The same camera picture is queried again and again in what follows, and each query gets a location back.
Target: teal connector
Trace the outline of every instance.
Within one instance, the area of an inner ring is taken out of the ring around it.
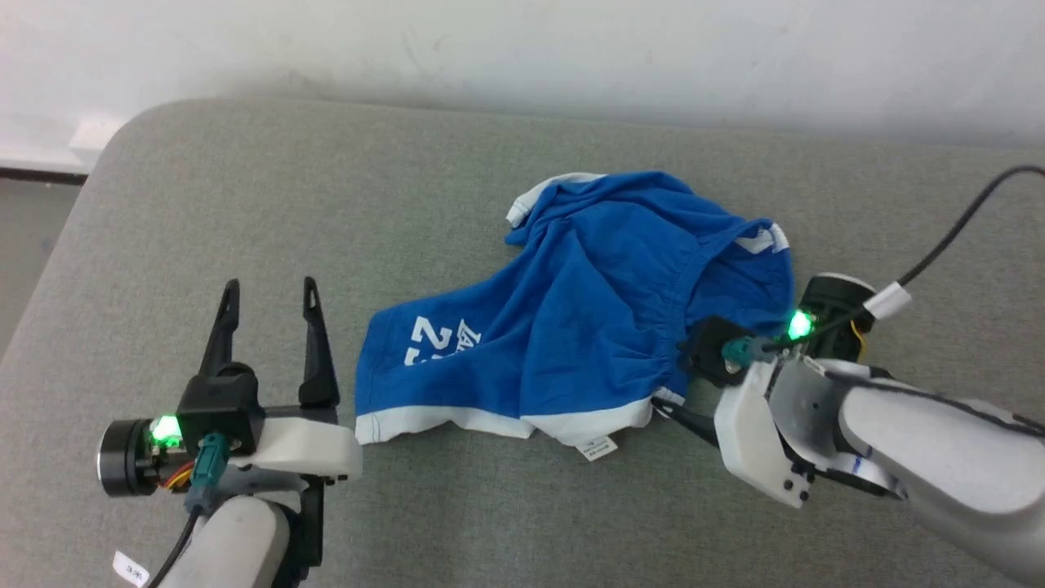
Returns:
[[[751,344],[753,343],[754,339],[750,337],[727,342],[725,346],[722,346],[722,359],[727,363],[733,362],[741,369],[749,368],[752,361]]]
[[[229,465],[229,442],[222,433],[210,433],[203,439],[203,447],[192,469],[192,486],[216,486]]]
[[[229,465],[229,440],[225,436],[210,433],[203,439],[189,478],[191,486],[185,495],[186,511],[191,513],[193,507],[201,507],[203,514],[210,515],[217,509],[217,481]]]

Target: black cable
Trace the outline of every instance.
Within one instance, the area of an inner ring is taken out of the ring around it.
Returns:
[[[914,263],[914,266],[912,266],[910,269],[907,271],[907,273],[902,275],[900,279],[897,280],[897,283],[899,283],[900,285],[907,285],[915,277],[921,275],[922,272],[926,269],[926,267],[932,264],[932,262],[936,260],[936,257],[939,257],[939,254],[943,253],[951,244],[951,242],[954,241],[954,238],[958,236],[958,233],[961,232],[961,229],[966,228],[966,225],[969,224],[970,218],[972,218],[973,215],[976,213],[976,211],[979,210],[980,206],[983,205],[986,198],[991,197],[994,191],[998,189],[998,186],[1000,186],[1005,180],[1012,178],[1013,175],[1018,175],[1020,173],[1028,173],[1028,172],[1038,173],[1042,178],[1045,178],[1045,168],[1039,167],[1037,165],[1017,165],[1015,167],[1009,167],[1008,169],[1005,169],[1001,173],[995,175],[995,178],[991,180],[991,182],[988,185],[983,186],[983,189],[980,190],[979,195],[977,195],[976,198],[973,199],[971,204],[969,204],[969,206],[966,208],[966,211],[961,213],[961,216],[959,216],[957,221],[955,221],[954,225],[951,227],[951,230],[947,231],[947,234],[944,235],[944,238],[939,239],[939,242],[937,242],[936,245],[933,246],[932,250],[929,251],[929,253],[925,257],[923,257],[921,261]],[[825,325],[823,327],[814,329],[811,333],[807,335],[798,337],[797,339],[790,339],[786,342],[779,342],[776,344],[771,344],[763,348],[763,350],[766,352],[782,352],[784,350],[793,348],[795,346],[800,346],[803,344],[812,342],[813,339],[816,339],[822,335],[831,333],[836,329],[845,327],[846,325],[850,324],[851,321],[856,321],[857,319],[860,319],[865,312],[867,312],[867,310],[863,308],[863,306],[857,307],[849,314],[839,317],[838,320],[835,320]]]
[[[839,382],[842,384],[849,384],[851,386],[860,386],[861,389],[872,389],[875,391],[895,393],[899,395],[905,395],[909,397],[915,397],[920,399],[930,400],[933,402],[938,402],[939,404],[945,404],[947,406],[950,406],[951,408],[956,408],[961,413],[975,417],[981,421],[986,421],[988,423],[1001,427],[1002,429],[1006,429],[1008,431],[1017,433],[1023,433],[1025,436],[1030,436],[1032,438],[1045,439],[1045,425],[1041,425],[1040,423],[1036,423],[1019,415],[1013,415],[1013,420],[1017,421],[1017,423],[1009,423],[1008,421],[1001,419],[997,415],[991,415],[990,413],[983,413],[982,410],[977,410],[963,402],[958,402],[956,400],[952,400],[945,396],[933,393],[926,393],[923,391],[907,389],[904,386],[896,386],[891,384],[885,384],[882,382],[875,382],[872,380],[867,380],[865,378],[860,378],[858,376],[850,376],[846,374],[827,372],[825,373],[823,377],[827,378],[828,380],[832,380],[834,382]]]
[[[145,588],[156,588],[163,582],[164,577],[170,571],[171,566],[178,561],[178,557],[182,555],[185,550],[185,544],[189,542],[189,537],[192,537],[192,530],[195,528],[195,523],[200,519],[200,515],[203,513],[203,507],[199,504],[192,508],[189,512],[189,520],[185,521],[185,528],[182,530],[182,535],[178,538],[178,542],[175,543],[175,548],[170,550],[170,555],[167,556],[167,561],[163,562],[160,569],[156,571],[156,574],[148,581],[148,586]]]

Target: yellow wire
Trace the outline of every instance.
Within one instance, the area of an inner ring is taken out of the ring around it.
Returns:
[[[853,335],[856,335],[856,338],[860,340],[860,355],[856,358],[856,361],[859,363],[863,359],[863,352],[867,350],[867,340],[863,338],[860,330],[856,328],[855,321],[850,322],[850,328],[853,329]]]
[[[175,471],[175,474],[172,476],[167,478],[167,481],[163,483],[160,486],[162,486],[163,488],[170,488],[171,486],[173,486],[175,478],[181,477],[181,475],[184,474],[185,472],[191,472],[193,464],[191,462],[183,464],[181,468]]]
[[[166,488],[167,490],[171,490],[175,487],[181,486],[181,484],[186,479],[188,479],[188,477],[191,475],[192,475],[192,470],[186,470],[181,474],[178,474],[178,476],[171,478],[171,480],[167,483],[167,486],[165,486],[164,488]]]

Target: white trim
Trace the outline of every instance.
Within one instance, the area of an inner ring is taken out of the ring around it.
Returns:
[[[616,408],[531,415],[519,419],[458,406],[399,406],[357,417],[355,440],[361,445],[381,443],[402,433],[419,433],[452,422],[462,429],[524,440],[537,428],[563,445],[578,447],[627,427],[645,427],[653,414],[650,398],[654,396],[677,404],[686,402],[681,396],[661,386],[649,397]]]
[[[530,210],[537,205],[537,201],[540,198],[541,192],[544,191],[549,185],[553,183],[561,184],[564,182],[594,182],[599,178],[605,177],[605,173],[589,173],[587,171],[571,171],[568,173],[562,173],[561,175],[555,175],[549,178],[543,182],[533,186],[525,193],[519,194],[512,203],[512,207],[508,210],[508,215],[505,218],[512,224],[512,228],[518,228],[522,224],[522,220],[530,214]]]
[[[649,397],[646,397],[617,408],[536,415],[522,417],[522,420],[559,440],[559,443],[577,447],[626,427],[645,427],[652,415],[653,405],[650,404]]]
[[[787,235],[784,234],[784,229],[780,225],[773,222],[769,225],[769,232],[773,233],[773,253],[780,253],[781,251],[791,246],[791,243],[787,239]]]
[[[773,235],[763,228],[760,228],[758,234],[754,236],[738,236],[733,241],[746,249],[752,255],[762,253],[774,242]]]
[[[460,406],[398,406],[368,413],[355,419],[355,440],[361,445],[381,443],[402,433],[420,433],[452,422],[462,429],[506,438],[527,439],[533,426],[495,413]]]
[[[668,402],[673,402],[677,405],[686,404],[684,398],[682,398],[680,395],[676,395],[675,393],[669,391],[668,389],[665,389],[664,386],[660,386],[659,389],[653,391],[653,394],[651,396],[656,397],[658,399],[664,399]]]

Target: printed number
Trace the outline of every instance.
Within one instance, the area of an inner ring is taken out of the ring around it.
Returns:
[[[422,359],[421,361],[415,361],[417,356],[421,355],[421,350],[416,350],[414,348],[407,348],[407,358],[402,360],[405,366],[417,366],[418,363],[424,363],[428,360]],[[443,356],[439,354],[432,354],[432,359],[443,359]]]
[[[439,330],[439,336],[436,336],[436,330],[432,327],[432,322],[424,319],[423,316],[417,317],[414,322],[414,333],[411,334],[410,340],[415,344],[420,344],[424,339],[428,340],[428,344],[437,350],[445,350],[450,345],[450,336],[454,332],[449,329],[443,328]],[[417,348],[407,348],[407,357],[403,358],[402,363],[404,366],[417,366],[419,363],[424,363],[428,360],[422,359],[417,360],[418,356],[421,355],[421,350]],[[443,356],[439,354],[432,354],[432,359],[443,359]]]
[[[428,338],[428,343],[435,349],[445,350],[446,346],[450,345],[450,335],[454,335],[454,332],[444,327],[439,330],[439,338],[436,338],[436,330],[432,328],[432,323],[423,316],[419,316],[414,322],[414,334],[410,336],[410,340],[420,344],[422,342],[421,334]]]

